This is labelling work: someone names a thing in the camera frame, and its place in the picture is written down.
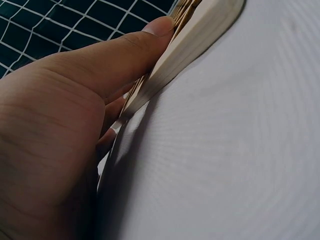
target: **hand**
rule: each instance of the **hand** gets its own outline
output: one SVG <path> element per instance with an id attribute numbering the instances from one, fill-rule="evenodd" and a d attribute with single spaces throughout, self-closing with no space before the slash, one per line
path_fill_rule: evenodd
<path id="1" fill-rule="evenodd" d="M 0 239 L 90 232 L 97 164 L 131 83 L 165 51 L 173 20 L 50 55 L 0 80 Z"/>

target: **white grid pattern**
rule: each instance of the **white grid pattern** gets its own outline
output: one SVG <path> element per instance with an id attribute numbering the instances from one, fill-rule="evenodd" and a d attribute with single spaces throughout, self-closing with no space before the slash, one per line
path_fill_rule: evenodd
<path id="1" fill-rule="evenodd" d="M 124 20 L 126 19 L 127 15 L 130 13 L 131 9 L 135 6 L 135 4 L 138 2 L 138 0 L 134 0 L 134 2 L 132 3 L 132 5 L 129 7 L 128 10 L 125 11 L 125 14 L 123 16 L 123 18 L 120 20 L 119 24 L 116 26 L 115 30 L 113 31 L 113 33 L 109 36 L 108 40 L 110 40 L 114 34 L 116 33 L 116 31 L 119 30 L 121 24 L 124 22 Z"/>
<path id="2" fill-rule="evenodd" d="M 80 31 L 80 30 L 75 29 L 75 28 L 77 27 L 77 25 L 81 22 L 81 20 L 83 20 L 84 18 L 88 18 L 88 19 L 90 19 L 90 20 L 92 20 L 92 21 L 94 21 L 94 22 L 102 25 L 103 27 L 106 27 L 106 28 L 112 30 L 112 34 L 111 34 L 111 35 L 109 36 L 109 38 L 108 38 L 108 40 L 110 40 L 110 39 L 114 36 L 115 33 L 119 33 L 119 34 L 121 34 L 121 35 L 124 34 L 123 32 L 121 32 L 121 31 L 119 30 L 119 28 L 121 27 L 122 23 L 124 22 L 124 20 L 126 19 L 126 17 L 127 17 L 128 15 L 131 15 L 131 16 L 139 19 L 140 21 L 143 21 L 143 22 L 145 22 L 145 23 L 148 23 L 148 21 L 145 20 L 145 19 L 143 19 L 141 16 L 138 16 L 138 15 L 136 15 L 136 14 L 134 14 L 134 13 L 131 12 L 131 10 L 133 9 L 133 7 L 135 6 L 135 4 L 136 4 L 138 1 L 145 2 L 145 3 L 147 3 L 148 5 L 152 6 L 153 8 L 157 9 L 158 11 L 160 11 L 162 14 L 166 14 L 166 15 L 171 12 L 172 8 L 174 7 L 174 5 L 175 5 L 176 2 L 177 2 L 177 0 L 175 0 L 175 2 L 174 2 L 174 4 L 172 5 L 170 11 L 165 12 L 164 10 L 162 10 L 161 8 L 159 8 L 159 7 L 155 6 L 154 4 L 148 2 L 147 0 L 135 0 L 135 1 L 132 3 L 132 5 L 130 6 L 130 8 L 129 8 L 128 10 L 126 10 L 126 9 L 120 7 L 120 6 L 117 6 L 117 5 L 115 5 L 115 4 L 111 3 L 111 2 L 108 2 L 107 0 L 94 0 L 93 3 L 90 5 L 90 7 L 86 10 L 86 12 L 85 12 L 85 13 L 82 13 L 82 12 L 76 10 L 76 9 L 73 9 L 73 8 L 71 8 L 71 7 L 68 7 L 68 6 L 65 6 L 65 5 L 63 4 L 63 0 L 50 0 L 51 2 L 54 3 L 54 5 L 52 6 L 52 8 L 51 8 L 45 15 L 43 15 L 43 14 L 38 13 L 38 12 L 32 10 L 32 9 L 27 8 L 26 5 L 29 3 L 29 1 L 30 1 L 30 0 L 27 0 L 23 5 L 19 5 L 19 4 L 15 3 L 15 2 L 12 2 L 12 1 L 10 1 L 10 0 L 1 0 L 0 7 L 1 7 L 4 3 L 7 3 L 7 4 L 10 4 L 10 5 L 13 5 L 13 6 L 19 8 L 18 11 L 17 11 L 13 16 L 11 16 L 9 19 L 7 19 L 7 18 L 3 17 L 2 15 L 0 15 L 0 19 L 7 21 L 7 25 L 6 25 L 6 28 L 5 28 L 5 30 L 4 30 L 4 33 L 2 34 L 2 36 L 1 36 L 1 38 L 0 38 L 0 45 L 3 45 L 3 46 L 5 46 L 5 47 L 7 47 L 7 48 L 9 48 L 9 49 L 11 49 L 11 50 L 13 50 L 14 52 L 16 52 L 16 53 L 19 54 L 18 59 L 15 60 L 10 66 L 6 66 L 6 65 L 3 64 L 2 62 L 0 62 L 0 66 L 6 69 L 6 72 L 5 72 L 4 76 L 5 76 L 6 74 L 8 74 L 8 73 L 10 73 L 10 72 L 13 71 L 13 69 L 12 69 L 13 66 L 14 66 L 16 63 L 18 63 L 23 56 L 26 57 L 26 58 L 28 58 L 28 59 L 30 59 L 31 61 L 35 61 L 35 60 L 36 60 L 34 57 L 26 54 L 26 50 L 27 50 L 27 48 L 28 48 L 28 45 L 29 45 L 30 40 L 31 40 L 31 38 L 32 38 L 33 35 L 38 36 L 38 37 L 40 37 L 40 38 L 42 38 L 42 39 L 44 39 L 44 40 L 46 40 L 46 41 L 48 41 L 48 42 L 56 45 L 56 46 L 59 46 L 59 50 L 58 50 L 59 52 L 62 50 L 62 48 L 65 49 L 65 50 L 70 51 L 71 49 L 70 49 L 69 47 L 64 46 L 64 41 L 70 36 L 70 34 L 71 34 L 72 32 L 78 33 L 78 34 L 80 34 L 80 35 L 86 36 L 86 37 L 88 37 L 88 38 L 94 39 L 94 40 L 99 41 L 99 42 L 103 41 L 102 39 L 100 39 L 100 38 L 98 38 L 98 37 L 96 37 L 96 36 L 94 36 L 94 35 L 87 34 L 87 33 L 85 33 L 85 32 L 82 32 L 82 31 Z M 109 6 L 112 6 L 112 7 L 114 7 L 114 8 L 117 8 L 117 9 L 119 9 L 119 10 L 124 11 L 124 16 L 122 17 L 122 19 L 120 20 L 120 22 L 118 23 L 118 25 L 116 26 L 116 28 L 114 28 L 114 27 L 112 27 L 112 26 L 110 26 L 110 25 L 108 25 L 108 24 L 106 24 L 106 23 L 104 23 L 104 22 L 101 22 L 101 21 L 95 19 L 94 17 L 88 15 L 88 12 L 89 12 L 90 9 L 95 5 L 96 2 L 102 2 L 102 3 L 104 3 L 104 4 L 107 4 L 107 5 L 109 5 Z M 62 24 L 62 23 L 60 23 L 60 22 L 57 22 L 57 21 L 51 19 L 50 17 L 48 17 L 48 15 L 54 10 L 54 8 L 55 8 L 56 6 L 63 7 L 63 8 L 65 8 L 65 9 L 67 9 L 67 10 L 70 10 L 70 11 L 72 11 L 72 12 L 74 12 L 74 13 L 77 13 L 77 14 L 81 15 L 80 20 L 77 21 L 76 24 L 75 24 L 73 27 L 70 27 L 70 26 L 67 26 L 67 25 L 65 25 L 65 24 Z M 32 14 L 34 14 L 34 15 L 37 15 L 37 16 L 40 16 L 40 17 L 41 17 L 40 21 L 39 21 L 36 25 L 34 25 L 31 30 L 28 29 L 27 27 L 24 27 L 24 26 L 16 23 L 16 22 L 13 20 L 13 18 L 14 18 L 16 15 L 18 15 L 21 10 L 28 11 L 29 13 L 32 13 Z M 54 40 L 52 40 L 52 39 L 47 38 L 46 36 L 43 36 L 43 35 L 35 32 L 35 31 L 34 31 L 35 28 L 36 28 L 37 26 L 39 26 L 39 24 L 40 24 L 41 22 L 43 22 L 43 20 L 48 20 L 48 21 L 52 22 L 52 23 L 55 24 L 55 25 L 58 25 L 58 26 L 60 26 L 60 27 L 62 27 L 62 28 L 65 28 L 65 29 L 68 29 L 68 30 L 69 30 L 68 34 L 62 39 L 61 42 L 56 42 L 56 41 L 54 41 Z M 20 51 L 20 50 L 18 50 L 18 49 L 16 49 L 16 48 L 10 46 L 9 44 L 3 42 L 3 38 L 4 38 L 5 34 L 7 33 L 7 30 L 8 30 L 8 27 L 9 27 L 10 24 L 13 24 L 13 25 L 15 25 L 15 26 L 17 26 L 17 27 L 19 27 L 19 28 L 21 28 L 21 29 L 23 29 L 23 30 L 25 30 L 25 31 L 27 31 L 27 32 L 30 33 L 29 39 L 28 39 L 27 44 L 25 45 L 23 51 Z"/>

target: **knuckle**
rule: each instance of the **knuckle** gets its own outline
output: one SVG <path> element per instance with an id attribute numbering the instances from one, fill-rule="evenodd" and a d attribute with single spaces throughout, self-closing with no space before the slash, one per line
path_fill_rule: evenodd
<path id="1" fill-rule="evenodd" d="M 137 48 L 140 51 L 148 52 L 150 50 L 150 41 L 143 33 L 129 33 L 123 35 L 122 40 L 125 41 L 129 48 Z"/>

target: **stack of wooden strips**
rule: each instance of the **stack of wooden strips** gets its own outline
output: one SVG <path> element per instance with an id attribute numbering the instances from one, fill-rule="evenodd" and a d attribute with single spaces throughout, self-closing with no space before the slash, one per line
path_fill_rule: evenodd
<path id="1" fill-rule="evenodd" d="M 176 5 L 175 9 L 171 14 L 171 17 L 175 21 L 175 27 L 174 27 L 174 35 L 170 43 L 172 43 L 172 41 L 177 37 L 177 35 L 184 28 L 186 23 L 190 20 L 193 13 L 195 12 L 196 7 L 199 5 L 201 1 L 202 0 L 180 0 L 179 3 Z M 146 81 L 147 79 L 148 79 L 148 75 L 144 75 L 143 77 L 141 77 L 139 80 L 135 82 L 134 86 L 131 88 L 131 90 L 127 94 L 127 97 L 125 99 L 125 103 L 120 115 L 122 115 L 124 110 L 128 107 L 128 103 L 130 103 L 133 100 L 132 97 L 137 96 L 137 91 L 139 91 L 144 81 Z"/>

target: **white surface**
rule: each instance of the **white surface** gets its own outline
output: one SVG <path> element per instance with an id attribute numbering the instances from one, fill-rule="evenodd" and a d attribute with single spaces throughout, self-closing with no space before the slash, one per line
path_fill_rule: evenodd
<path id="1" fill-rule="evenodd" d="M 319 240 L 319 108 L 320 1 L 249 0 L 118 139 L 97 239 Z"/>

